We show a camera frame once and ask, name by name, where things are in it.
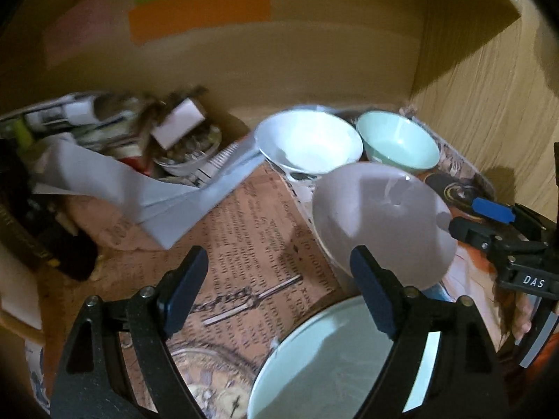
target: light green bowl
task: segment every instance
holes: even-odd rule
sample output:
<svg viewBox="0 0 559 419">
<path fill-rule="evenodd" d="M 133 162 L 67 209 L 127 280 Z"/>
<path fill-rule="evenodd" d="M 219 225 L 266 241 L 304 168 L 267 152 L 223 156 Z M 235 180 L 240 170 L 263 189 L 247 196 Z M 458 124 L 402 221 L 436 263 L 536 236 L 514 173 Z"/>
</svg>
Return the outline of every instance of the light green bowl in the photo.
<svg viewBox="0 0 559 419">
<path fill-rule="evenodd" d="M 411 174 L 432 169 L 441 157 L 431 135 L 413 121 L 389 111 L 368 111 L 357 121 L 367 158 Z"/>
</svg>

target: screw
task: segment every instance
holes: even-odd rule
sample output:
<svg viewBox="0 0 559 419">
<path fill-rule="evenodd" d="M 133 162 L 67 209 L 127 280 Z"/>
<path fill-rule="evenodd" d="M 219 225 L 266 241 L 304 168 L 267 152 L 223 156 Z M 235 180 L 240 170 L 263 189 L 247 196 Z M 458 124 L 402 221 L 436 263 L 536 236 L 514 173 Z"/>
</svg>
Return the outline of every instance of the screw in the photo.
<svg viewBox="0 0 559 419">
<path fill-rule="evenodd" d="M 150 296 L 153 296 L 154 293 L 155 293 L 155 288 L 153 287 L 143 287 L 140 290 L 140 296 L 142 298 L 149 298 Z"/>
<path fill-rule="evenodd" d="M 89 298 L 87 298 L 86 304 L 87 304 L 87 307 L 93 307 L 93 306 L 96 306 L 98 302 L 99 302 L 99 296 L 93 295 L 93 296 L 90 296 Z"/>
<path fill-rule="evenodd" d="M 406 287 L 404 288 L 404 295 L 410 299 L 417 298 L 419 296 L 419 290 L 416 287 Z"/>
<path fill-rule="evenodd" d="M 462 303 L 463 306 L 472 307 L 473 306 L 473 299 L 469 296 L 460 296 L 459 301 Z"/>
</svg>

